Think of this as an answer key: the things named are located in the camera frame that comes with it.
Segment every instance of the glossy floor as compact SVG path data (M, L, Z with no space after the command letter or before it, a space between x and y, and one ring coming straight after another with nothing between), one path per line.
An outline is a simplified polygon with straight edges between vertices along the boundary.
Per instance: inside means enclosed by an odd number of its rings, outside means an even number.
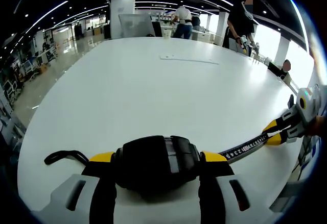
M82 56L104 41L103 35L95 35L70 41L57 50L58 57L51 61L46 72L26 81L13 109L27 127L41 101L58 79Z

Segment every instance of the white pillar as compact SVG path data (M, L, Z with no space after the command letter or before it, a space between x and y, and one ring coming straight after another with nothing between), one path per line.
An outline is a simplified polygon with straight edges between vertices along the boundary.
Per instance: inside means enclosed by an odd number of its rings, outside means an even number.
M84 34L84 32L85 32L85 30L86 30L85 19L80 20L79 24L81 25L81 28L82 28L82 34Z
M111 0L110 29L112 39L123 37L119 14L134 14L135 0Z
M216 31L215 44L222 46L227 28L228 12L219 12L218 27Z
M34 35L33 38L35 52L39 52L40 54L43 51L43 43L44 43L43 32L42 30L40 30Z
M281 35L281 39L279 40L277 54L276 54L276 57L274 60L275 65L281 66L284 63L284 61L286 59L286 54L287 54L289 44L290 44L290 41Z
M209 30L210 19L211 19L211 15L208 15L208 20L206 21L206 27L205 27L205 29L207 30Z

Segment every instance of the white table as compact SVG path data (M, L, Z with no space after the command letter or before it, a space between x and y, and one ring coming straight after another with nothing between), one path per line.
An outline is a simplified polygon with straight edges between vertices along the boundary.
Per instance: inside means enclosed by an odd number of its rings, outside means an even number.
M79 150L90 158L150 135L183 136L199 151L226 150L260 134L287 108L291 93L262 63L212 44L150 37L105 41L58 80L34 114L20 151L19 195L30 209L40 210L56 187L82 172L70 159L46 166L44 158L59 150ZM264 146L231 166L269 206L300 147L300 140ZM197 184L181 191L196 199ZM119 189L118 198L124 191ZM176 201L180 206L169 202L162 214L169 206L186 211L185 199ZM124 203L118 200L116 208Z

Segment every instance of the yellow clamp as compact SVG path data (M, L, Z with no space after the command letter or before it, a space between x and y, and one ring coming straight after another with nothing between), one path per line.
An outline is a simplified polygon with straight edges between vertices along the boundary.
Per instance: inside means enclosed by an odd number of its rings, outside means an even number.
M268 141L266 142L266 145L271 145L271 146L279 146L282 143L282 138L280 133L270 137Z
M202 151L202 153L205 156L205 161L206 162L227 161L227 159L224 156L220 155L220 154L211 153L211 152L207 152L207 151Z
M90 158L90 161L95 161L95 162L110 162L111 156L114 154L114 152L108 152L104 154L97 154Z
M264 128L263 131L266 131L267 129L270 129L271 127L277 126L276 119L270 122L270 124L267 125L267 127Z

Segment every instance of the white shirt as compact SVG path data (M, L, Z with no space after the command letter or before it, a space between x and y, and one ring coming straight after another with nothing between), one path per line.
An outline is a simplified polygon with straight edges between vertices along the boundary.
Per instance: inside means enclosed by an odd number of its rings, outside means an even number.
M178 16L180 24L192 26L191 22L185 22L185 20L192 20L191 12L185 6L179 7L175 12L175 16Z

